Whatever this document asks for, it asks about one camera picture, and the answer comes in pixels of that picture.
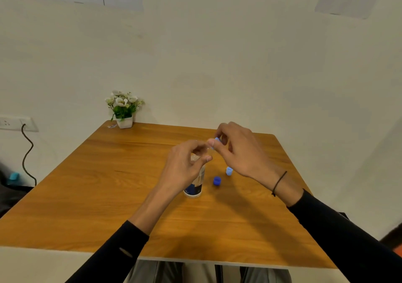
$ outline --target power cord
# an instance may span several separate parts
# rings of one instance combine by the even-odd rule
[[[24,127],[25,126],[26,126],[26,124],[24,123],[23,126],[21,127],[21,133],[23,133],[24,137],[32,144],[32,146],[31,146],[31,148],[28,150],[28,152],[25,154],[25,156],[23,158],[23,169],[24,169],[26,174],[28,174],[30,177],[33,178],[33,180],[35,181],[35,186],[36,186],[37,185],[36,178],[34,178],[31,174],[29,174],[29,172],[25,168],[25,159],[27,158],[27,155],[29,154],[29,152],[31,152],[31,150],[33,149],[33,142],[24,133]]]

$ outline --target flower pot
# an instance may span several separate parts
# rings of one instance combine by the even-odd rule
[[[117,125],[119,126],[119,128],[121,129],[128,129],[131,128],[133,126],[133,120],[134,117],[131,116],[130,118],[116,118],[117,121]]]

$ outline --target potted plant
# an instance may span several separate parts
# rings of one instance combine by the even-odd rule
[[[121,129],[131,128],[136,111],[138,111],[144,101],[131,96],[131,93],[124,94],[120,91],[112,91],[109,98],[105,99],[109,108],[112,109],[113,115],[110,121],[116,117],[117,125]]]

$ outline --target black sleeve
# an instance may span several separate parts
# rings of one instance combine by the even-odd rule
[[[149,236],[126,221],[67,282],[122,283]]]
[[[289,210],[351,283],[400,279],[401,257],[307,191]]]

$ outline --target wooden table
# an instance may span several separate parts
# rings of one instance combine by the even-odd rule
[[[214,130],[105,122],[0,220],[0,246],[94,252],[156,184],[173,145],[206,140]],[[274,135],[257,134],[274,162],[308,190]],[[179,194],[141,257],[221,264],[335,268],[277,198],[254,180],[225,174],[215,153],[202,195]],[[212,184],[221,176],[220,187]]]

